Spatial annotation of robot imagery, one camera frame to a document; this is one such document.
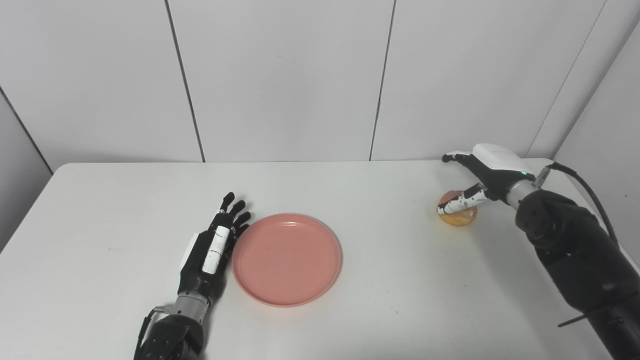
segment white wall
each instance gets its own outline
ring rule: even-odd
[[[620,51],[556,161],[594,189],[620,243],[640,261],[640,27]]]
[[[374,160],[438,158],[478,142],[550,156],[640,12],[637,0],[170,5],[207,161],[367,160],[372,145]],[[162,1],[5,0],[0,49],[0,85],[53,169],[202,159]]]
[[[53,169],[200,161],[162,0],[5,0],[0,86]]]
[[[171,9],[207,161],[369,158],[393,0]]]
[[[555,101],[574,62],[608,55],[634,18],[627,13],[640,9],[637,1],[606,3],[398,0],[373,159],[438,158],[479,142],[526,156],[554,103],[584,96],[584,86],[574,86],[576,96]],[[581,54],[590,35],[599,38],[590,43],[596,49]],[[582,76],[601,73],[601,57],[587,60]],[[551,132],[570,125],[547,121]],[[560,141],[537,155],[549,156]]]
[[[0,251],[51,173],[0,94]]]

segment black cable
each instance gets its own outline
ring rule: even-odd
[[[142,326],[140,327],[140,333],[138,334],[138,344],[136,344],[136,352],[133,354],[133,360],[138,360],[140,358],[140,350],[142,347],[142,340],[145,338],[145,334],[147,333],[147,328],[149,327],[149,323],[151,322],[151,318],[155,313],[159,312],[156,308],[151,309],[149,311],[149,315],[142,320]]]
[[[593,204],[595,204],[596,208],[598,209],[598,212],[600,213],[600,216],[602,217],[602,222],[604,223],[604,226],[607,228],[607,232],[609,233],[609,237],[611,238],[611,240],[613,240],[613,242],[617,245],[618,244],[618,238],[616,237],[616,234],[613,231],[613,226],[611,225],[611,222],[609,221],[609,217],[607,216],[607,212],[604,211],[604,207],[602,206],[602,203],[600,202],[600,199],[598,199],[598,197],[596,196],[596,193],[593,192],[593,189],[589,186],[589,184],[587,184],[587,182],[580,176],[578,175],[578,173],[567,166],[564,166],[560,163],[554,162],[551,165],[547,165],[548,168],[554,169],[554,170],[558,170],[561,172],[564,172],[565,174],[571,176],[572,178],[576,179],[578,181],[578,183],[580,183],[580,185],[582,185],[582,187],[587,191],[587,193],[589,194],[589,196],[591,197],[591,200],[593,200]]]

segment metal cylinder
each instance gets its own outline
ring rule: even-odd
[[[202,323],[208,308],[209,301],[207,298],[197,291],[184,291],[178,294],[170,314],[187,316],[198,323]]]
[[[533,186],[531,180],[520,180],[509,188],[507,192],[507,203],[517,210],[522,199],[538,190],[537,187]]]

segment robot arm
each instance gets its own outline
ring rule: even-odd
[[[583,314],[559,326],[587,319],[613,359],[640,359],[640,277],[597,218],[574,201],[542,190],[548,169],[536,179],[503,147],[479,144],[471,154],[443,157],[451,160],[481,180],[489,199],[516,209],[516,226],[567,303]]]
[[[237,239],[249,227],[249,212],[236,216],[245,207],[243,200],[227,212],[233,193],[223,199],[208,229],[189,244],[180,270],[178,297],[173,306],[155,307],[145,318],[134,360],[196,360],[204,347],[202,321],[210,306],[225,289],[225,270]],[[168,313],[155,322],[141,344],[154,313]]]

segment white table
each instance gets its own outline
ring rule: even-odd
[[[513,209],[484,204],[463,228],[437,217],[444,192],[476,181],[439,161],[65,165],[0,254],[0,357],[131,359],[142,318],[175,299],[191,235],[233,190],[254,219],[324,222],[343,264],[328,293],[284,309],[229,272],[206,360],[609,358],[587,322],[556,327],[578,312]],[[545,188],[586,205],[562,174]]]

